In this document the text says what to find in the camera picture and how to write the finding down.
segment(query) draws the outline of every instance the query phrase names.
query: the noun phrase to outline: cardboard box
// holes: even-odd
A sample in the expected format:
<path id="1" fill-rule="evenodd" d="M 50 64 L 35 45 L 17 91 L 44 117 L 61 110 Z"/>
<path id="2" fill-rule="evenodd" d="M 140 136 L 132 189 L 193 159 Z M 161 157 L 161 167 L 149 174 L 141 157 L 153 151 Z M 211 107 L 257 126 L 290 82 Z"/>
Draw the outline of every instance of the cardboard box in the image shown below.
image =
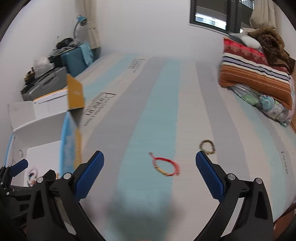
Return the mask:
<path id="1" fill-rule="evenodd" d="M 13 134 L 5 165 L 22 159 L 29 163 L 26 170 L 13 178 L 13 185 L 28 186 L 31 173 L 41 177 L 52 169 L 62 176 L 79 166 L 81 134 L 70 112 L 77 108 L 84 108 L 83 89 L 70 75 L 62 90 L 8 105 Z"/>

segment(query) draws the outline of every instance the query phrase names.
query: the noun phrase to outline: red string bracelet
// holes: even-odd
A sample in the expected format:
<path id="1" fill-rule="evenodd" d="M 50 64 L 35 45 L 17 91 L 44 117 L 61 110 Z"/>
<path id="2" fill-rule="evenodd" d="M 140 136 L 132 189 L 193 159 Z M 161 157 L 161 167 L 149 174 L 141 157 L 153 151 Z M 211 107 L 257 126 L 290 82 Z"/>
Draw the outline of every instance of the red string bracelet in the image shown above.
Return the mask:
<path id="1" fill-rule="evenodd" d="M 149 155 L 152 157 L 152 164 L 153 164 L 154 168 L 156 170 L 158 170 L 161 174 L 163 174 L 163 175 L 165 175 L 167 177 L 170 177 L 170 176 L 173 176 L 173 175 L 177 175 L 178 176 L 180 174 L 180 167 L 179 167 L 179 165 L 176 162 L 174 162 L 174 161 L 172 161 L 170 159 L 162 158 L 162 157 L 154 157 L 154 155 L 153 155 L 152 152 L 149 152 Z M 164 170 L 162 170 L 156 164 L 156 160 L 167 161 L 167 162 L 171 163 L 173 165 L 174 169 L 175 169 L 174 172 L 173 173 L 166 173 Z"/>

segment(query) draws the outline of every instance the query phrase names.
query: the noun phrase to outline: gray suitcase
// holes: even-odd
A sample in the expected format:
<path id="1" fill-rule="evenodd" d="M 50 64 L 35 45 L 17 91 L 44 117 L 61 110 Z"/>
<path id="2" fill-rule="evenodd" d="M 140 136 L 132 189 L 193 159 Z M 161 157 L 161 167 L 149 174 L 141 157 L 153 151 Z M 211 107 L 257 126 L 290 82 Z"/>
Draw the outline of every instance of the gray suitcase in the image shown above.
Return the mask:
<path id="1" fill-rule="evenodd" d="M 66 67 L 55 68 L 43 76 L 26 93 L 22 95 L 24 101 L 35 100 L 43 95 L 63 89 L 67 85 Z"/>

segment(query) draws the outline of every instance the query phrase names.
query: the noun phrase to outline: bed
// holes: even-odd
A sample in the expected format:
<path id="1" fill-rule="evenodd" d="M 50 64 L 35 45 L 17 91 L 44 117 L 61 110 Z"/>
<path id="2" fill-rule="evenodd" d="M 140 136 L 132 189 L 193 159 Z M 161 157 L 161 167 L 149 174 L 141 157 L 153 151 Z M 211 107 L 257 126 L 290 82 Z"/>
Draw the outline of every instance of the bed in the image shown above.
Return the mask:
<path id="1" fill-rule="evenodd" d="M 226 173 L 263 180 L 274 221 L 292 204 L 296 134 L 221 88 L 218 72 L 205 63 L 114 53 L 76 77 L 86 100 L 83 161 L 96 150 L 105 156 L 81 204 L 106 240 L 194 240 L 218 206 L 195 165 L 207 139 L 216 149 L 208 157 Z M 159 173 L 149 152 L 178 163 L 180 175 Z"/>

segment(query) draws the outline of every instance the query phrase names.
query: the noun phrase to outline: curtain tieback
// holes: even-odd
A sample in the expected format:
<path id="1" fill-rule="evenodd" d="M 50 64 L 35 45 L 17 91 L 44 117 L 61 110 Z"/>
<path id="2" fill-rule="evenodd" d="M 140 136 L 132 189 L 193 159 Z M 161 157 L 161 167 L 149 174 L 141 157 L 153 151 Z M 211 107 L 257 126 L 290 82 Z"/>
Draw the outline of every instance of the curtain tieback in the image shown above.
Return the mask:
<path id="1" fill-rule="evenodd" d="M 87 21 L 87 29 L 96 28 L 96 21 Z"/>

